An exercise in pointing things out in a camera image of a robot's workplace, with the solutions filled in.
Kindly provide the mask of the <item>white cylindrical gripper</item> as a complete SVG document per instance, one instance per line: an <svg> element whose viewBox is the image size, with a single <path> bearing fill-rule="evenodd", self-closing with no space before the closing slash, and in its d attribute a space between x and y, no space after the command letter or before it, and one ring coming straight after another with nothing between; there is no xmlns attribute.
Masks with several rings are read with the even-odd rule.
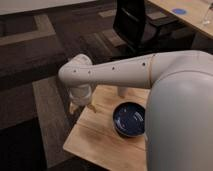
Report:
<svg viewBox="0 0 213 171"><path fill-rule="evenodd" d="M92 89L89 84L71 87L69 90L69 97L72 103L69 105L69 113L73 115L78 106L87 105L94 113L97 112L94 105L89 104L92 101Z"/></svg>

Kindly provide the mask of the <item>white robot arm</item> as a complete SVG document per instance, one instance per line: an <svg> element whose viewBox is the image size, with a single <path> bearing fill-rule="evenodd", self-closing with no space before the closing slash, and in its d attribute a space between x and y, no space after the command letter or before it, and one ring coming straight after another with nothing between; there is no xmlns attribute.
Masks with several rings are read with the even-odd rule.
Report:
<svg viewBox="0 0 213 171"><path fill-rule="evenodd" d="M77 105L91 101L93 84L148 89L148 171L213 171L213 54L159 52L96 65L78 54L58 76Z"/></svg>

